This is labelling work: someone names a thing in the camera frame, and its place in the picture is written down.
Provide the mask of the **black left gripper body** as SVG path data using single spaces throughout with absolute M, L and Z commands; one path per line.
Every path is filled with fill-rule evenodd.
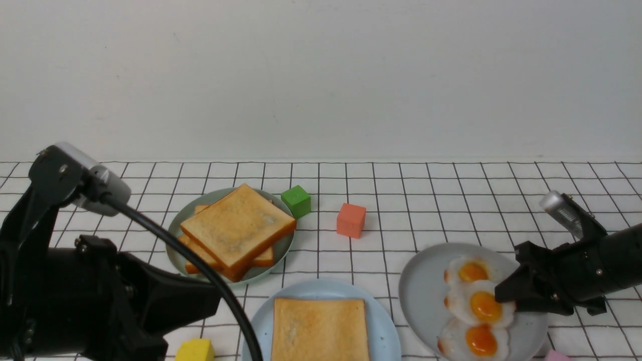
M 163 360 L 168 333 L 216 314 L 214 285 L 118 252 L 107 239 L 79 242 L 19 250 L 2 240 L 3 360 Z

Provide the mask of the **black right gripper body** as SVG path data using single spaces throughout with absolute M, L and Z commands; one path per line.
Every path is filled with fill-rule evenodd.
M 641 283 L 641 226 L 546 249 L 532 242 L 515 248 L 518 267 L 495 287 L 497 302 L 518 312 L 590 315 L 607 311 L 605 297 Z

